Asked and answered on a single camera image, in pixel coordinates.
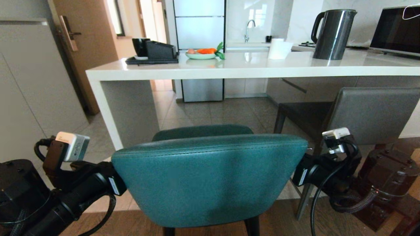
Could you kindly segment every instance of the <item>faucet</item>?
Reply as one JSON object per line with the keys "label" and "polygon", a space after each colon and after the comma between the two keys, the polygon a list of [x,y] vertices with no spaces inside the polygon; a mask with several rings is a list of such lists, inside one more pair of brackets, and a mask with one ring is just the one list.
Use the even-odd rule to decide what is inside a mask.
{"label": "faucet", "polygon": [[249,40],[248,26],[249,26],[250,22],[252,22],[254,24],[254,27],[255,27],[255,21],[254,20],[249,20],[248,23],[247,23],[247,34],[245,35],[245,42],[248,42],[248,40]]}

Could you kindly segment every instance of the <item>paper towel roll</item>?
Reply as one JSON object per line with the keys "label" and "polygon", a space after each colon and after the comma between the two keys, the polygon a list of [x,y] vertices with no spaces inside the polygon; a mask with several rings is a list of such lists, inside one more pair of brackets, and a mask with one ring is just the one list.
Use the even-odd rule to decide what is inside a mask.
{"label": "paper towel roll", "polygon": [[293,43],[285,42],[284,39],[272,39],[268,58],[274,60],[285,59],[291,51],[292,46]]}

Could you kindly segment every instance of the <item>door handle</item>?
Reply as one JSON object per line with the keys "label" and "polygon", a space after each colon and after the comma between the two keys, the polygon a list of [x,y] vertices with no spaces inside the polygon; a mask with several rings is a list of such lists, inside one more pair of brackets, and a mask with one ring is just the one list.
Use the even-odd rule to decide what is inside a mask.
{"label": "door handle", "polygon": [[68,24],[68,20],[66,16],[60,16],[60,24],[63,28],[64,38],[73,52],[77,52],[79,49],[77,48],[76,41],[74,40],[74,35],[81,35],[79,32],[71,32],[70,25]]}

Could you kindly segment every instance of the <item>teal chair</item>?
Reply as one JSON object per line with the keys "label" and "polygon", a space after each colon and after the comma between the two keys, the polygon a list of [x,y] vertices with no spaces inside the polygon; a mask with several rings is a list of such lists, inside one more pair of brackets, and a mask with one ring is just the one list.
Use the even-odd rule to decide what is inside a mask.
{"label": "teal chair", "polygon": [[160,131],[150,143],[117,151],[112,163],[163,235],[243,220],[248,235],[258,236],[258,215],[277,199],[306,148],[292,135],[196,126]]}

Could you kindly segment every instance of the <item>wooden floor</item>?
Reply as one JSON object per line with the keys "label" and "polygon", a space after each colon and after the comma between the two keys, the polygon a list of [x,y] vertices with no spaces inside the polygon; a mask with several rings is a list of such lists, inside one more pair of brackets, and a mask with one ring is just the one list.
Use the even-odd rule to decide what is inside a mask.
{"label": "wooden floor", "polygon": [[[294,218],[299,201],[297,199],[279,200],[260,216],[261,236],[309,236],[309,209],[300,221]],[[79,221],[70,225],[61,236],[75,236],[93,228],[105,213],[83,214]],[[385,236],[401,219],[394,215],[377,233],[370,230],[356,217],[341,214],[331,209],[328,198],[318,200],[315,224],[318,236]],[[95,236],[161,236],[162,227],[151,222],[141,211],[114,212],[108,222]],[[177,236],[245,236],[243,222],[220,226],[176,229]]]}

